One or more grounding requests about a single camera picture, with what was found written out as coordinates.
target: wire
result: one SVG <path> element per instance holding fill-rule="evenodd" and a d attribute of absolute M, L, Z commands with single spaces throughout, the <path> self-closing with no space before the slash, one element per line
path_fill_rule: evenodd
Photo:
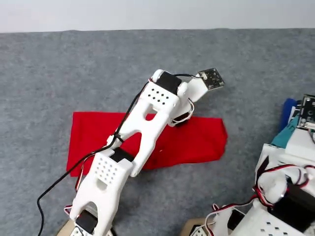
<path fill-rule="evenodd" d="M 67 215 L 69 215 L 69 214 L 70 214 L 69 209 L 71 209 L 71 208 L 72 208 L 72 205 L 67 205 L 67 206 L 65 206 L 65 207 L 63 208 L 63 211 L 64 211 Z"/>
<path fill-rule="evenodd" d="M 67 172 L 65 172 L 59 179 L 57 179 L 52 185 L 50 185 L 49 188 L 47 188 L 37 199 L 37 207 L 38 207 L 38 210 L 40 212 L 40 215 L 41 215 L 41 224 L 40 224 L 40 230 L 38 232 L 38 236 L 41 235 L 42 231 L 43 231 L 43 228 L 44 228 L 44 223 L 45 223 L 45 217 L 44 217 L 44 212 L 43 212 L 43 209 L 41 208 L 40 206 L 40 199 L 43 198 L 50 190 L 52 190 L 60 181 L 62 181 L 68 174 L 71 173 L 71 171 L 73 171 L 78 165 L 81 164 L 81 162 L 83 162 L 84 160 L 90 158 L 91 156 L 94 156 L 96 153 L 98 152 L 101 152 L 101 151 L 104 151 L 108 148 L 110 148 L 116 141 L 116 139 L 119 138 L 119 131 L 123 125 L 123 123 L 125 122 L 125 120 L 127 119 L 134 103 L 138 100 L 140 94 L 142 93 L 142 91 L 144 90 L 144 88 L 146 87 L 146 85 L 148 84 L 148 82 L 142 87 L 141 91 L 134 97 L 132 103 L 130 104 L 129 108 L 127 109 L 126 111 L 126 114 L 124 115 L 123 117 L 123 120 L 121 121 L 121 123 L 119 124 L 117 130 L 114 132 L 113 134 L 113 140 L 111 141 L 111 143 L 107 146 L 104 146 L 100 149 L 97 149 L 95 151 L 92 151 L 88 154 L 86 154 L 84 157 L 82 157 L 78 162 L 76 162 Z"/>
<path fill-rule="evenodd" d="M 213 225 L 213 224 L 215 224 L 216 222 L 215 221 L 213 221 L 213 222 L 211 222 L 211 223 L 208 223 L 208 225 Z M 205 227 L 206 225 L 205 224 L 203 224 L 203 225 L 200 225 L 200 226 L 198 226 L 198 227 L 196 227 L 195 229 L 194 229 L 194 231 L 189 235 L 189 236 L 193 236 L 198 230 L 200 230 L 202 227 Z"/>
<path fill-rule="evenodd" d="M 246 202 L 246 203 L 243 203 L 243 204 L 235 204 L 235 203 L 228 204 L 228 205 L 223 206 L 223 207 L 221 207 L 221 208 L 219 208 L 219 209 L 217 209 L 217 210 L 211 212 L 210 214 L 208 214 L 208 215 L 206 216 L 206 219 L 205 219 L 205 226 L 206 226 L 206 229 L 207 229 L 208 233 L 209 233 L 211 236 L 215 236 L 214 233 L 212 232 L 212 230 L 208 227 L 208 219 L 209 219 L 210 216 L 212 216 L 212 215 L 214 215 L 214 214 L 218 214 L 218 213 L 220 213 L 220 212 L 222 212 L 222 211 L 224 211 L 224 210 L 226 210 L 226 209 L 229 209 L 229 208 L 231 208 L 231 207 L 244 207 L 244 206 L 247 206 L 247 205 L 251 204 L 251 203 L 253 202 L 253 200 L 256 199 L 256 198 L 257 198 L 257 195 L 253 195 L 253 196 L 250 198 L 250 200 L 249 200 L 248 202 Z"/>
<path fill-rule="evenodd" d="M 182 122 L 184 122 L 184 121 L 186 121 L 186 120 L 188 120 L 188 119 L 191 118 L 191 116 L 192 116 L 192 114 L 193 114 L 193 112 L 194 112 L 194 110 L 195 110 L 195 105 L 194 105 L 194 103 L 193 103 L 189 98 L 188 98 L 188 102 L 190 103 L 190 112 L 189 112 L 188 116 L 185 117 L 185 118 L 183 118 L 183 119 L 181 119 L 181 120 L 175 120 L 175 119 L 173 119 L 173 120 L 172 120 L 172 121 L 173 121 L 173 124 L 179 124 L 179 123 L 182 123 Z"/>
<path fill-rule="evenodd" d="M 191 75 L 191 74 L 175 74 L 174 76 L 184 76 L 184 77 L 192 77 L 194 79 L 202 79 L 202 77 Z"/>

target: white robotic arm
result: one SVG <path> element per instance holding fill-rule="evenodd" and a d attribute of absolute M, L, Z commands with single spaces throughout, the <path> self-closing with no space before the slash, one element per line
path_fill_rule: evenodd
<path fill-rule="evenodd" d="M 208 90 L 224 85 L 215 69 L 201 71 L 192 77 L 186 83 L 166 71 L 157 70 L 149 79 L 120 129 L 108 138 L 110 148 L 95 155 L 78 189 L 69 215 L 77 225 L 72 235 L 105 235 L 112 227 L 127 178 L 139 174 L 165 126 L 189 119 L 194 110 L 193 102 Z M 156 112 L 154 118 L 146 120 L 146 115 L 152 111 Z M 142 136 L 139 152 L 133 158 L 120 145 L 137 132 Z M 96 205 L 97 218 L 85 210 L 90 203 Z"/>

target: red fabric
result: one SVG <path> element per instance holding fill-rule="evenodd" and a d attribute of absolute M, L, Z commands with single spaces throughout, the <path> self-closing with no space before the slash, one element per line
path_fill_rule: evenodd
<path fill-rule="evenodd" d="M 67 170 L 85 154 L 106 145 L 108 136 L 115 131 L 123 116 L 124 113 L 74 112 Z M 135 134 L 121 148 L 136 156 L 140 138 L 140 133 Z M 219 160 L 224 153 L 226 140 L 227 133 L 220 118 L 192 117 L 183 125 L 166 126 L 144 169 Z M 84 166 L 85 175 L 90 170 L 92 160 Z M 78 176 L 80 168 L 74 169 L 71 176 Z"/>

